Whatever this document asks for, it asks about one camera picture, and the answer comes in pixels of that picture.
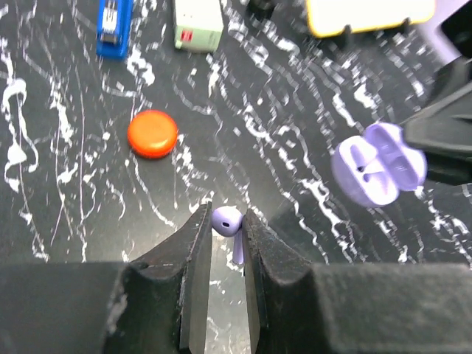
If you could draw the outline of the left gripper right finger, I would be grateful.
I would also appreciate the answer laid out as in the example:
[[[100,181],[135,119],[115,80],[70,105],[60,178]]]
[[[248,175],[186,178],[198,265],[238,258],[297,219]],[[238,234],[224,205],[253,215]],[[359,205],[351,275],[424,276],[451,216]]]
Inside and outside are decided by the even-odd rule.
[[[312,263],[243,219],[253,353],[469,353],[471,270],[460,264]]]

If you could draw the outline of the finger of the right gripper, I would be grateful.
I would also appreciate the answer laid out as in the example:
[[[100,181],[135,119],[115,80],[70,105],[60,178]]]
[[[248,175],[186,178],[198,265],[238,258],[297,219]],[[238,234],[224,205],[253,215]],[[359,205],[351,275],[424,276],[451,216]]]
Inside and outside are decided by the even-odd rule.
[[[457,58],[439,69],[423,108],[403,126],[403,138],[426,155],[426,178],[471,182],[471,61]]]

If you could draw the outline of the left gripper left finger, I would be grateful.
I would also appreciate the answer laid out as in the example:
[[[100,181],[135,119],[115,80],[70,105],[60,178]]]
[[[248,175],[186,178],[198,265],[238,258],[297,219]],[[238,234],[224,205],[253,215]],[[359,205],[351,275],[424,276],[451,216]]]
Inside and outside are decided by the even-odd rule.
[[[132,262],[1,267],[3,353],[202,353],[212,206]]]

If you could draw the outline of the orange earbud charging case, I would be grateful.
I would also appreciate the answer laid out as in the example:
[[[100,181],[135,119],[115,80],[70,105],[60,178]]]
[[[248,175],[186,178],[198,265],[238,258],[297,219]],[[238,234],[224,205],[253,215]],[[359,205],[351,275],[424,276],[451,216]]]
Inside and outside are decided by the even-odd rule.
[[[165,112],[142,111],[131,120],[127,138],[131,150],[137,155],[160,159],[169,155],[175,147],[178,127]]]

